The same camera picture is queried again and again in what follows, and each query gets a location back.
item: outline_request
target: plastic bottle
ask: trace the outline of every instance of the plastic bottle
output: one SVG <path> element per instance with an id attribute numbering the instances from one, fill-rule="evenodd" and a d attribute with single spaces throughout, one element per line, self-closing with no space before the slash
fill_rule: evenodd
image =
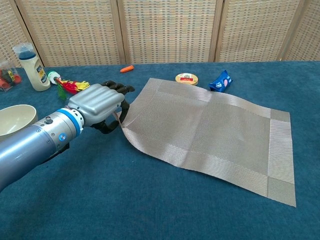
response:
<path id="1" fill-rule="evenodd" d="M 50 81 L 40 64 L 32 44 L 29 42 L 18 44 L 13 47 L 13 51 L 18 56 L 19 62 L 24 68 L 32 87 L 38 92 L 50 88 Z"/>

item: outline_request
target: robotic hand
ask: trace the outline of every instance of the robotic hand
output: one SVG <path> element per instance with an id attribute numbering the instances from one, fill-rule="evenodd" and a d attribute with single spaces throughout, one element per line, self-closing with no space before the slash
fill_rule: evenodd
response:
<path id="1" fill-rule="evenodd" d="M 8 185 L 69 148 L 69 142 L 79 136 L 83 127 L 92 127 L 103 134 L 118 125 L 106 125 L 106 118 L 121 107 L 122 122 L 129 110 L 125 94 L 132 86 L 106 81 L 94 84 L 69 99 L 69 103 L 33 125 L 0 143 L 0 192 Z"/>

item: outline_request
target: wicker screen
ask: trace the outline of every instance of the wicker screen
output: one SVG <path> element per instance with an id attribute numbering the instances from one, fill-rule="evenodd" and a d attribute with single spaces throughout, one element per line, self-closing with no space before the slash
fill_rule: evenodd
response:
<path id="1" fill-rule="evenodd" d="M 0 62 L 9 61 L 14 66 L 20 67 L 21 65 L 12 47 L 28 40 L 22 29 L 23 26 L 19 24 L 19 16 L 14 12 L 13 7 L 15 5 L 11 5 L 9 1 L 11 0 L 0 0 Z"/>
<path id="2" fill-rule="evenodd" d="M 320 1 L 311 0 L 285 60 L 320 61 Z"/>
<path id="3" fill-rule="evenodd" d="M 121 63 L 116 0 L 17 0 L 46 67 Z"/>
<path id="4" fill-rule="evenodd" d="M 275 61 L 299 0 L 226 0 L 217 62 Z"/>
<path id="5" fill-rule="evenodd" d="M 215 7 L 215 0 L 119 0 L 127 62 L 207 62 Z"/>

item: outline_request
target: blue wrapper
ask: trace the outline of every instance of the blue wrapper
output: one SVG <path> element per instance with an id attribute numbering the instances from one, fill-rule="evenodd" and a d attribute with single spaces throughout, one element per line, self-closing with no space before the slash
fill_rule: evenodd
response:
<path id="1" fill-rule="evenodd" d="M 211 91 L 224 92 L 227 87 L 231 84 L 232 79 L 228 75 L 227 70 L 224 70 L 220 76 L 212 83 L 209 83 Z"/>

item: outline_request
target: beige bowl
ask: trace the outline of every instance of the beige bowl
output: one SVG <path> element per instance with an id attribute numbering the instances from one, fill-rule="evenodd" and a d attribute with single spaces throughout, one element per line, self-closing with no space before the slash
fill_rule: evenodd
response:
<path id="1" fill-rule="evenodd" d="M 0 142 L 38 121 L 37 110 L 26 104 L 0 110 Z"/>

